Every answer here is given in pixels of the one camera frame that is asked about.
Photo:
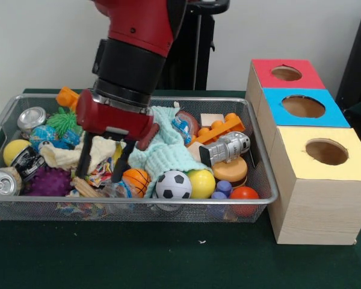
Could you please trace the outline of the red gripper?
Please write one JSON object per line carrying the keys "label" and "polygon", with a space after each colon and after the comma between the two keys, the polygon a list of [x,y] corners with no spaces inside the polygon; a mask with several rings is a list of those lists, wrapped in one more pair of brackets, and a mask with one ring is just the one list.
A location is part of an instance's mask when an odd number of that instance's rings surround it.
{"label": "red gripper", "polygon": [[126,139],[126,146],[114,167],[111,182],[120,182],[123,172],[127,170],[128,158],[139,141],[148,134],[153,124],[153,112],[134,112],[101,102],[104,97],[89,89],[83,90],[76,105],[77,124],[86,131],[79,163],[75,175],[84,178],[91,162],[93,134],[110,133]]}

